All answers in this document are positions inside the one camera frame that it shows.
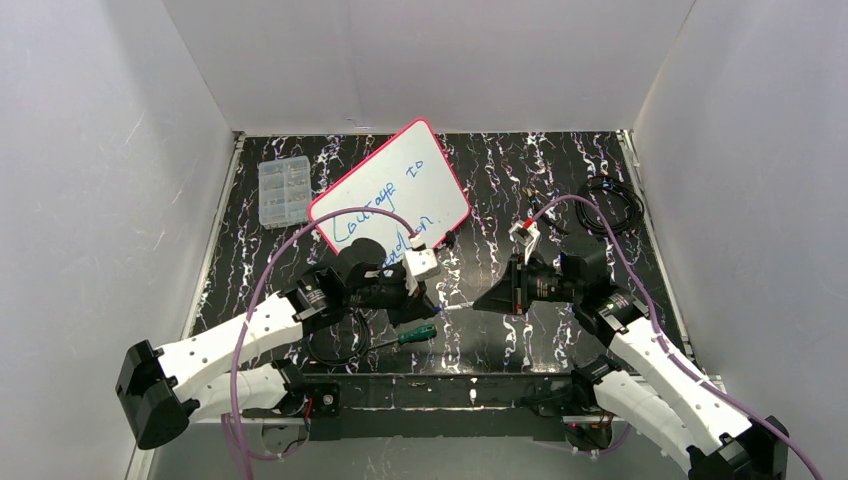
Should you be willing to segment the white marker pen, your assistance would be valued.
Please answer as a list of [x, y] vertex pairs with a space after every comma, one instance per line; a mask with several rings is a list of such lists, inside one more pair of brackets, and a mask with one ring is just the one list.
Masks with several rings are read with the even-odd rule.
[[459, 311], [459, 310], [464, 310], [464, 309], [470, 309], [472, 307], [473, 307], [473, 302], [463, 302], [463, 303], [454, 304], [454, 305], [443, 305], [441, 308], [442, 308], [442, 311], [449, 312], [449, 311]]

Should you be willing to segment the pink framed whiteboard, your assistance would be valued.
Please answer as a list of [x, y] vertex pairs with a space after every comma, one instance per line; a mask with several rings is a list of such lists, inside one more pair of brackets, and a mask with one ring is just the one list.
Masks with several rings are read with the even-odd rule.
[[[429, 122], [419, 118], [356, 165], [308, 208], [311, 220], [350, 207], [393, 212], [406, 220], [428, 247], [442, 243], [469, 215], [470, 203]], [[381, 244], [384, 263], [398, 262], [411, 247], [401, 223], [383, 215], [355, 212], [317, 226], [331, 249], [358, 238]]]

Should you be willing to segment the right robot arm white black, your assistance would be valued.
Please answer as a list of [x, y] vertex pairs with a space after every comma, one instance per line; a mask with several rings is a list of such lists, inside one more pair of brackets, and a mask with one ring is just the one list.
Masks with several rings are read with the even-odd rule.
[[612, 281], [603, 246], [588, 238], [548, 264], [535, 251], [535, 227], [516, 224], [510, 236], [519, 252], [473, 309], [521, 315], [535, 301], [570, 304], [581, 327], [611, 353], [571, 372], [587, 406], [627, 421], [690, 479], [785, 478], [783, 425], [773, 417], [760, 423], [721, 398], [654, 329], [647, 305]]

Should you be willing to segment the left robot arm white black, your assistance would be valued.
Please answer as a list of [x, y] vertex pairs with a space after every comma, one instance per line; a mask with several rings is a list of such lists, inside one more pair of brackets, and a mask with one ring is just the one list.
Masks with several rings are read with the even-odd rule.
[[230, 412], [232, 388], [246, 410], [293, 413], [308, 402], [316, 417], [336, 415], [337, 384], [308, 380], [289, 360], [230, 372], [364, 310], [385, 311], [393, 326], [434, 317], [439, 309], [425, 284], [440, 270], [434, 250], [414, 247], [389, 265], [384, 257], [379, 243], [358, 239], [229, 321], [158, 348], [147, 340], [131, 346], [115, 391], [137, 447], [161, 447], [191, 424]]

